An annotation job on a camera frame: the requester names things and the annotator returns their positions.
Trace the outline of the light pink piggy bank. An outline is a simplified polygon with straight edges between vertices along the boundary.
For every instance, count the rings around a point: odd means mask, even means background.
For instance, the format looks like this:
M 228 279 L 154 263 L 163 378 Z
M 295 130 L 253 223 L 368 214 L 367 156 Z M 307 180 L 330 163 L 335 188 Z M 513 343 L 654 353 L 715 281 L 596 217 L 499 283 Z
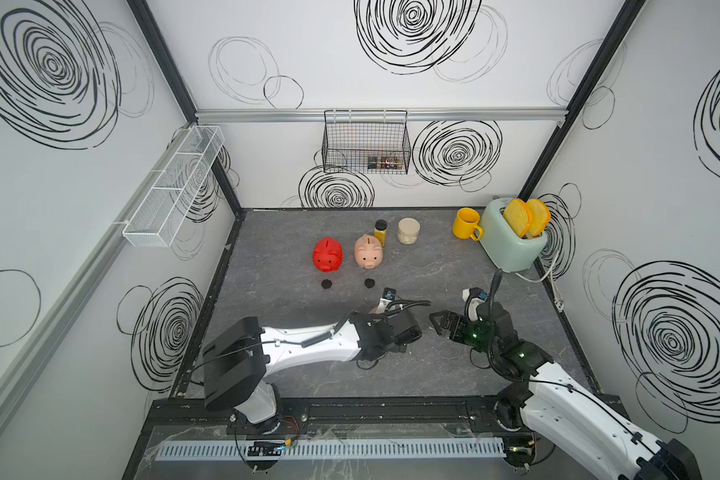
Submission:
M 362 235 L 355 242 L 354 258 L 361 268 L 377 268 L 383 261 L 383 247 L 380 240 L 372 235 Z

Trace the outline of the red piggy bank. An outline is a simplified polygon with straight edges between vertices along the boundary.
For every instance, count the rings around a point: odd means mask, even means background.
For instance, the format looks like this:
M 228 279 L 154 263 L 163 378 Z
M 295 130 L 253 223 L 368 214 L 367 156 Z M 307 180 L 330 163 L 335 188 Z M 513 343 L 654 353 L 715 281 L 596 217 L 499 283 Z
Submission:
M 339 270 L 343 261 L 341 244 L 331 237 L 323 238 L 315 245 L 312 260 L 314 266 L 321 272 Z

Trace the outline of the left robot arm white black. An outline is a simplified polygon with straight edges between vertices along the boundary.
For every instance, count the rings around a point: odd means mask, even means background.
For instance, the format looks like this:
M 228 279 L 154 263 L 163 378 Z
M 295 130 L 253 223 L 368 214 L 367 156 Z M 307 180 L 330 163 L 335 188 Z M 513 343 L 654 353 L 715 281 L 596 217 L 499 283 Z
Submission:
M 322 362 L 373 362 L 405 352 L 421 336 L 413 314 L 402 308 L 353 311 L 334 324 L 288 329 L 263 327 L 257 317 L 245 317 L 202 350 L 204 408 L 235 410 L 254 425 L 266 423 L 280 412 L 268 376 Z

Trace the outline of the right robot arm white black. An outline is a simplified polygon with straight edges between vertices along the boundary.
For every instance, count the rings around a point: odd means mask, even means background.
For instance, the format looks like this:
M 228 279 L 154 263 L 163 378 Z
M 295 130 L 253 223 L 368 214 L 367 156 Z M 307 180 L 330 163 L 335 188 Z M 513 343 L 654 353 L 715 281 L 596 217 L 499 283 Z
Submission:
M 485 354 L 508 381 L 494 406 L 502 428 L 540 434 L 598 479 L 700 478 L 687 446 L 659 439 L 587 391 L 550 354 L 522 339 L 499 303 L 481 303 L 476 314 L 470 321 L 441 311 L 430 321 L 438 335 Z

